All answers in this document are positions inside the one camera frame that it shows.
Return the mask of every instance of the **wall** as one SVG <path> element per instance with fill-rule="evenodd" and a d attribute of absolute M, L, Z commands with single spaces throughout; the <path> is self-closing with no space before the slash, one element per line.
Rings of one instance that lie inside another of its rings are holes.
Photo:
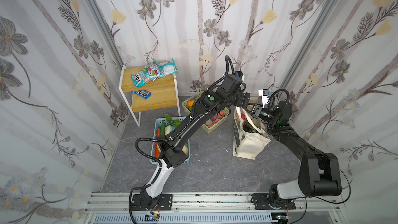
<path fill-rule="evenodd" d="M 1 222 L 77 223 L 127 109 L 85 0 L 1 0 Z"/>
<path fill-rule="evenodd" d="M 193 94 L 221 77 L 225 55 L 246 91 L 280 85 L 326 0 L 96 1 L 127 67 L 173 58 L 179 92 Z"/>
<path fill-rule="evenodd" d="M 398 0 L 340 0 L 288 87 L 296 130 L 351 181 L 350 224 L 398 217 L 397 13 Z"/>

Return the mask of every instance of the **blue plastic basket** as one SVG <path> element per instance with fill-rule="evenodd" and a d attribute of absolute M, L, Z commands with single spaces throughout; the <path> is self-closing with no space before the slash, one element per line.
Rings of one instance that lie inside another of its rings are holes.
<path fill-rule="evenodd" d="M 172 117 L 172 119 L 174 119 L 174 120 L 178 119 L 179 121 L 183 121 L 185 119 L 185 116 L 184 117 Z M 166 118 L 157 118 L 156 121 L 155 121 L 155 131 L 153 133 L 153 138 L 157 137 L 158 129 L 162 125 L 162 121 L 164 121 L 166 126 L 169 125 L 169 123 L 167 123 L 167 121 L 166 121 Z M 156 148 L 155 147 L 155 142 L 152 142 L 152 150 L 151 150 L 151 156 L 152 157 L 155 157 L 155 148 Z M 189 144 L 189 139 L 188 139 L 188 154 L 187 154 L 188 158 L 185 159 L 183 164 L 189 163 L 189 158 L 191 157 L 190 152 L 191 152 L 191 146 Z M 152 160 L 152 159 L 150 160 L 150 163 L 151 164 L 156 164 L 156 165 L 158 164 L 158 162 L 156 162 L 155 160 Z"/>

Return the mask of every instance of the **plastic basket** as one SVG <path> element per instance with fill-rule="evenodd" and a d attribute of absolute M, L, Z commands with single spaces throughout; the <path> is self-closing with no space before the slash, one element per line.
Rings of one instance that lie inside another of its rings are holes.
<path fill-rule="evenodd" d="M 185 116 L 184 117 L 172 117 L 172 119 L 174 119 L 174 120 L 176 120 L 176 119 L 178 119 L 179 121 L 183 121 L 184 119 L 185 119 Z M 164 123 L 166 124 L 166 126 L 168 126 L 169 125 L 169 123 L 167 123 L 167 121 L 166 121 L 166 118 L 157 118 L 156 119 L 156 121 L 155 121 L 155 131 L 154 131 L 154 133 L 153 133 L 153 138 L 156 138 L 157 137 L 157 134 L 158 134 L 158 129 L 160 128 L 160 126 L 162 125 L 162 121 L 164 121 Z M 150 155 L 152 156 L 152 157 L 155 157 L 155 142 L 152 142 L 152 149 L 151 149 L 151 153 L 150 153 Z M 187 163 L 189 163 L 189 158 L 190 158 L 190 153 L 191 152 L 191 146 L 190 146 L 190 144 L 189 144 L 189 139 L 188 139 L 188 154 L 187 154 L 187 156 L 188 156 L 188 158 L 187 159 L 185 159 L 185 161 L 183 162 L 183 164 L 187 164 Z M 150 160 L 150 163 L 151 164 L 158 164 L 158 162 L 156 162 L 155 160 Z"/>
<path fill-rule="evenodd" d="M 182 104 L 182 109 L 184 110 L 184 112 L 186 114 L 190 114 L 191 112 L 188 110 L 188 102 L 189 101 L 194 101 L 199 99 L 199 97 L 202 96 L 202 93 L 204 91 L 200 91 L 199 93 L 197 93 L 197 95 L 190 97 L 189 99 L 187 99 L 186 101 L 183 101 Z M 227 119 L 227 117 L 229 117 L 229 110 L 227 108 L 225 108 L 224 110 L 222 110 L 222 112 L 224 113 L 225 117 L 223 117 L 219 122 L 215 123 L 213 126 L 211 126 L 210 128 L 206 126 L 206 124 L 201 125 L 201 128 L 207 133 L 210 134 L 212 131 L 214 131 L 217 127 L 219 127 L 222 123 L 224 123 Z"/>

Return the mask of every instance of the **gray marble floor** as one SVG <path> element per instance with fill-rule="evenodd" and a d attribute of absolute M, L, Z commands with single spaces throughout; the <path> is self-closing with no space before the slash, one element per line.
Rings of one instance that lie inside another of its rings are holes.
<path fill-rule="evenodd" d="M 136 151 L 134 142 L 140 137 L 153 137 L 155 120 L 162 118 L 163 112 L 178 116 L 176 107 L 142 112 L 141 127 L 129 118 L 102 192 L 129 192 L 132 187 L 149 181 L 156 166 Z M 211 134 L 199 129 L 191 137 L 189 164 L 172 172 L 164 192 L 268 191 L 274 183 L 297 178 L 299 160 L 275 140 L 271 140 L 256 160 L 233 157 L 232 123 L 230 116 Z M 147 153 L 151 145 L 150 142 L 140 143 Z"/>

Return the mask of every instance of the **black mounting plate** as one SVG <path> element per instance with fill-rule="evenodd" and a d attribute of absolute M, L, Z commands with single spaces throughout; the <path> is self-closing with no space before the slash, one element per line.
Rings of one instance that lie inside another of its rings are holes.
<path fill-rule="evenodd" d="M 268 194 L 260 193 L 253 194 L 251 202 L 254 203 L 254 207 L 256 210 L 275 210 L 275 208 L 272 208 L 268 204 L 267 195 Z M 286 205 L 289 209 L 296 209 L 295 202 L 292 202 L 290 199 L 275 200 L 274 203 L 278 207 L 280 206 L 279 209 L 287 209 Z"/>
<path fill-rule="evenodd" d="M 156 207 L 156 210 L 172 210 L 173 204 L 173 195 L 172 194 L 161 194 L 159 198 L 159 208 Z M 141 194 L 132 195 L 131 201 L 131 210 L 132 211 L 146 211 L 147 209 L 144 206 L 144 202 L 141 199 Z"/>

